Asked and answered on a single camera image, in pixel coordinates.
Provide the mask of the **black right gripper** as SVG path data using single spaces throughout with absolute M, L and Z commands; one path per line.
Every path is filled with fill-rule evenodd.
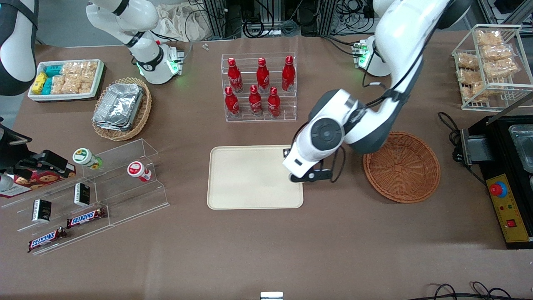
M 68 160 L 50 150 L 40 153 L 29 152 L 16 163 L 16 175 L 31 179 L 34 171 L 51 171 L 62 178 L 69 177 Z

